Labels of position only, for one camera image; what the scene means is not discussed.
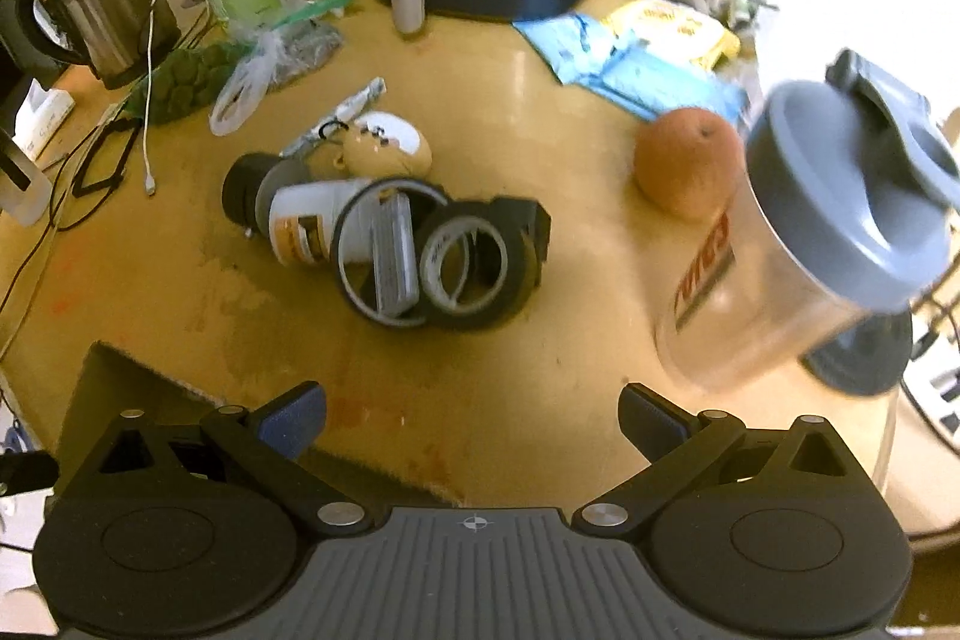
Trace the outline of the light blue wipes pack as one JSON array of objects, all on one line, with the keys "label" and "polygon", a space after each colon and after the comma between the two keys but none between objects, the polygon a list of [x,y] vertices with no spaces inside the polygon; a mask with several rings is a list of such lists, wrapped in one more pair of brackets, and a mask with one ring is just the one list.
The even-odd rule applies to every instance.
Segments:
[{"label": "light blue wipes pack", "polygon": [[652,122],[684,107],[704,109],[735,125],[747,109],[747,92],[713,73],[664,62],[644,47],[615,53],[601,71],[588,76],[590,92]]}]

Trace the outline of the brown cardboard box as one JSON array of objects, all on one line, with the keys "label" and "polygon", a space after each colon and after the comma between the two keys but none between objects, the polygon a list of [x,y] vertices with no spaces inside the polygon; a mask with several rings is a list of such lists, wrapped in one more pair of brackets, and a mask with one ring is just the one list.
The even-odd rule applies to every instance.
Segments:
[{"label": "brown cardboard box", "polygon": [[[55,448],[60,470],[55,492],[65,491],[107,426],[124,409],[142,409],[160,425],[194,425],[215,408],[217,403],[206,396],[158,374],[107,342],[95,342],[83,359]],[[392,507],[452,509],[459,505],[438,489],[415,486],[356,461],[325,453],[316,445],[296,463],[376,516],[384,515]]]}]

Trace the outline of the black plastic adapter block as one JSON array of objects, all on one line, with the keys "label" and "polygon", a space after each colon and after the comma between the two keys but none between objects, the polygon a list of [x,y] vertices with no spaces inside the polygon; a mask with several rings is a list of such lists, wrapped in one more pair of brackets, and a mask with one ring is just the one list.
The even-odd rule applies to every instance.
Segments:
[{"label": "black plastic adapter block", "polygon": [[548,259],[551,234],[551,216],[544,205],[534,198],[496,197],[491,200],[491,206],[526,232],[537,260],[543,265]]}]

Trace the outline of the silver foil stick packet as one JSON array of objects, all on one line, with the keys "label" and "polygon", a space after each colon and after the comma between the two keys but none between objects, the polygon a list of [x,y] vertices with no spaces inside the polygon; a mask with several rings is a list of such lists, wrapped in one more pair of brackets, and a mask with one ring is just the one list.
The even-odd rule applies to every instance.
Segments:
[{"label": "silver foil stick packet", "polygon": [[363,89],[343,99],[331,112],[325,113],[311,128],[285,146],[280,151],[280,156],[288,159],[309,158],[320,145],[327,143],[337,130],[345,130],[364,110],[373,107],[386,91],[386,80],[381,76],[374,78]]}]

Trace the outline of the white pill bottle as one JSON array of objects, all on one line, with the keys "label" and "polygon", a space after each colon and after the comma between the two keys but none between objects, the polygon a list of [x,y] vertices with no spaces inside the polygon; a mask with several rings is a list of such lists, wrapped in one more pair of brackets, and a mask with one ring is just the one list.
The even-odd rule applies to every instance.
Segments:
[{"label": "white pill bottle", "polygon": [[283,266],[314,266],[332,258],[343,208],[370,179],[317,181],[280,188],[268,213],[268,240]]}]

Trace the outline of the white tissue box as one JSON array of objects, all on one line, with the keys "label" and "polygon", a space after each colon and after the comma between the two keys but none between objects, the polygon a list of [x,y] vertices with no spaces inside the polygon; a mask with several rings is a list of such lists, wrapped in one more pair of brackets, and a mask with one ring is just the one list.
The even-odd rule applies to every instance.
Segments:
[{"label": "white tissue box", "polygon": [[44,89],[39,81],[32,80],[14,115],[13,141],[31,161],[37,161],[75,106],[70,92]]}]

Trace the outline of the clear small plastic case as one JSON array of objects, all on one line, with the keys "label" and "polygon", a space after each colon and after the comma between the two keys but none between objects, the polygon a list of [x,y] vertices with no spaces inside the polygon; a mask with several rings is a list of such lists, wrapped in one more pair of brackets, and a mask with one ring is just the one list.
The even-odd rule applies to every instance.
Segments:
[{"label": "clear small plastic case", "polygon": [[420,301],[412,207],[402,191],[376,205],[371,227],[376,312],[400,319]]}]

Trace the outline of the black cylindrical lens part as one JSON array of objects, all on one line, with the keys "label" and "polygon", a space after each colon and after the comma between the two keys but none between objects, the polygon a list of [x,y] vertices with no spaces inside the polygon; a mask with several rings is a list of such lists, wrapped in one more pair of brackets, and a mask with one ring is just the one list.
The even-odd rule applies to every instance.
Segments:
[{"label": "black cylindrical lens part", "polygon": [[221,206],[231,223],[267,237],[268,214],[277,191],[310,180],[308,164],[299,159],[270,152],[247,152],[224,175]]}]

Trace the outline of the black tape roll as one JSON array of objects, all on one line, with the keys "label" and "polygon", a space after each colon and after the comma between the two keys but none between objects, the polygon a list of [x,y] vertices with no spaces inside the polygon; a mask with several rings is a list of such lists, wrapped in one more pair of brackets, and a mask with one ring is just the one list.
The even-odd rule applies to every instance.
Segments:
[{"label": "black tape roll", "polygon": [[540,265],[521,227],[489,202],[436,209],[415,232],[420,307],[431,325],[490,330],[524,307]]}]

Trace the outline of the stainless steel electric kettle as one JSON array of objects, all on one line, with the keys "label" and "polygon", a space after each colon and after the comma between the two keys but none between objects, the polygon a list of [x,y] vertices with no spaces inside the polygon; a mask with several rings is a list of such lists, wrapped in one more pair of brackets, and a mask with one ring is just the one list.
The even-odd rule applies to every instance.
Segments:
[{"label": "stainless steel electric kettle", "polygon": [[39,52],[85,65],[107,89],[137,80],[181,37],[167,0],[16,0],[16,18]]}]

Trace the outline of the blue wet wipes pack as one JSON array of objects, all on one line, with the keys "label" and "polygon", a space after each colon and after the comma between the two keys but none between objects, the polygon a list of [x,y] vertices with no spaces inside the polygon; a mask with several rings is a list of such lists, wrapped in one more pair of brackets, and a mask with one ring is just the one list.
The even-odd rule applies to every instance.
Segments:
[{"label": "blue wet wipes pack", "polygon": [[612,29],[589,14],[568,13],[512,25],[534,47],[560,85],[599,76],[619,50]]}]

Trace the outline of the clear shaker bottle grey lid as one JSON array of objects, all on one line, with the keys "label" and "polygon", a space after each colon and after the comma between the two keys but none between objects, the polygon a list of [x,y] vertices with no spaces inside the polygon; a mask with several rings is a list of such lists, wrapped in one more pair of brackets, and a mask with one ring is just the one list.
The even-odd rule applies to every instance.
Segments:
[{"label": "clear shaker bottle grey lid", "polygon": [[926,96],[842,50],[766,97],[745,170],[654,330],[672,377],[719,390],[872,315],[950,262],[958,163]]}]

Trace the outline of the tan cartoon earbud case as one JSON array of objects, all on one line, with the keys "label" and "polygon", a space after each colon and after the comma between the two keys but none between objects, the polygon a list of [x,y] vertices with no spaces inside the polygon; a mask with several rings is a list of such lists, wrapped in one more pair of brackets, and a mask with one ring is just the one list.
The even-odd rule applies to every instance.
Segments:
[{"label": "tan cartoon earbud case", "polygon": [[433,167],[427,138],[395,113],[368,110],[324,131],[323,148],[334,148],[331,166],[348,179],[426,179]]}]

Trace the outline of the red apple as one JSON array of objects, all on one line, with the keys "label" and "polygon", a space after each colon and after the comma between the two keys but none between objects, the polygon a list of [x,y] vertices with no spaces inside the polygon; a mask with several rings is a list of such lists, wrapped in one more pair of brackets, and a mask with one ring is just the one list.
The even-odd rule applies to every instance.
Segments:
[{"label": "red apple", "polygon": [[706,223],[721,213],[745,167],[739,133],[699,107],[670,110],[636,133],[633,181],[664,213]]}]

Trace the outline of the clear plastic bag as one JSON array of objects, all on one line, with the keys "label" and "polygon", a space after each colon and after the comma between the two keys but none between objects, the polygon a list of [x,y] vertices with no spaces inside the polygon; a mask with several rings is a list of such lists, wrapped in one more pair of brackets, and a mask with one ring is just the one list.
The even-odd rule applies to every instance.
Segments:
[{"label": "clear plastic bag", "polygon": [[324,67],[345,37],[325,21],[303,19],[263,31],[229,73],[210,112],[213,135],[228,136],[251,119],[268,92]]}]

